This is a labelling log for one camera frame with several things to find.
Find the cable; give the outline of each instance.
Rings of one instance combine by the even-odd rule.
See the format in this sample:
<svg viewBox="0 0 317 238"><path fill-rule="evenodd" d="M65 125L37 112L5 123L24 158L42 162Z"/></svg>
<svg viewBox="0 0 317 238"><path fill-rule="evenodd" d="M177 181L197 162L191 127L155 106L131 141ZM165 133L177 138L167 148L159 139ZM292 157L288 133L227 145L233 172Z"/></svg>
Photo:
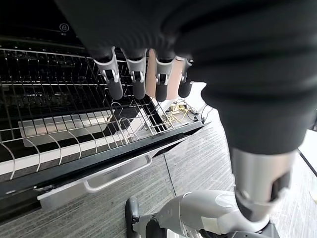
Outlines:
<svg viewBox="0 0 317 238"><path fill-rule="evenodd" d="M205 118L205 121L206 121L207 118L208 118L208 114L209 114L212 110L213 110L213 108L207 113L207 116L206 116L206 118Z"/></svg>
<svg viewBox="0 0 317 238"><path fill-rule="evenodd" d="M204 113L204 110L205 110L205 108L207 107L208 105L206 104L206 106L204 106L204 108L203 108L203 110L202 110L202 117L203 117L203 113Z"/></svg>
<svg viewBox="0 0 317 238"><path fill-rule="evenodd" d="M188 113L187 113L187 116L188 116L188 118L189 118L190 120L192 120L192 121L198 121L198 119L197 119L196 117L194 117L195 119L191 119L190 116L188 115Z"/></svg>
<svg viewBox="0 0 317 238"><path fill-rule="evenodd" d="M170 175L169 168L168 168L168 165L167 165L167 161L166 161L165 153L164 153L163 155L164 155L164 160L165 160L165 163L166 163L166 167L167 167L167 172L168 172L168 176L169 176L169 179L170 179L170 183L172 184L172 187L173 187L173 190L174 190L175 197L177 197L177 194L176 194L176 191L175 191L175 188L174 188L174 184L173 184L173 181L172 181L172 177L171 177L171 175Z"/></svg>

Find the wire rack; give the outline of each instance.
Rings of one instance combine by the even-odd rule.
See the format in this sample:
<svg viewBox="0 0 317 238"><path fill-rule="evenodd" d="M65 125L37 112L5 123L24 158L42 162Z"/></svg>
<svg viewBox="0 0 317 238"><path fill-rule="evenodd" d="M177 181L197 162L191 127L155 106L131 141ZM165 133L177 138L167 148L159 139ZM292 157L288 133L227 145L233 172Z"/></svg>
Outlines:
<svg viewBox="0 0 317 238"><path fill-rule="evenodd" d="M133 97L118 66L114 101L89 57L0 49L0 181L174 129L156 100Z"/></svg>

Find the gray floor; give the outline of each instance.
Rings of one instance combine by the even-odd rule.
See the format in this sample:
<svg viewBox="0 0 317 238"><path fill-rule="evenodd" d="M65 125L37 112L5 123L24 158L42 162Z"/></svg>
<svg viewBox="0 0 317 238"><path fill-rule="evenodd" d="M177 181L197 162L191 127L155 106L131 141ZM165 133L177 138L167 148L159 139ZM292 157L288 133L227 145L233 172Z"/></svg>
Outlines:
<svg viewBox="0 0 317 238"><path fill-rule="evenodd" d="M216 111L210 117L211 124L154 158L150 167L98 195L89 194L55 211L40 210L5 224L0 227L0 237L123 238L124 203L131 195L139 199L144 214L157 211L174 197L171 181L177 195L198 189L233 190L223 128ZM317 178L297 158L291 191L272 215L281 238L317 237L317 204L309 195L312 189L317 189Z"/></svg>

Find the robotic arm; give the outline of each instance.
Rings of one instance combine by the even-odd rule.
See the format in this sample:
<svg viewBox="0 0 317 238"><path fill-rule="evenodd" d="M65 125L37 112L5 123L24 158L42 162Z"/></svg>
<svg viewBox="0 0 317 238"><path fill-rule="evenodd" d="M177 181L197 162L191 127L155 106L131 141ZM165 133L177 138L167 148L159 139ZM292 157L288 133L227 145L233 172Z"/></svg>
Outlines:
<svg viewBox="0 0 317 238"><path fill-rule="evenodd" d="M155 49L161 101L175 54L194 60L186 76L207 83L202 98L219 111L240 212L265 219L289 186L295 150L315 116L317 2L55 1L95 58L112 46Z"/></svg>

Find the dishwasher door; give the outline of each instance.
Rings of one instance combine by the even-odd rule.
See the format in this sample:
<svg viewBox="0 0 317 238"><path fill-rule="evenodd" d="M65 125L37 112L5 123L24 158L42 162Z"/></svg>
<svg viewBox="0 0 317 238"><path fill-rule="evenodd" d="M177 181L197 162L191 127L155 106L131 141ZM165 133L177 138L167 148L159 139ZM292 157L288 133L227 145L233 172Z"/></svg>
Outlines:
<svg viewBox="0 0 317 238"><path fill-rule="evenodd" d="M119 182L121 179L132 176L135 172L146 169L152 162L153 156L167 147L177 145L187 137L173 141L160 148L151 150L145 154L128 159L94 174L76 180L74 182L53 189L37 197L42 209L52 210L67 202L84 195L85 193L98 193L109 185Z"/></svg>

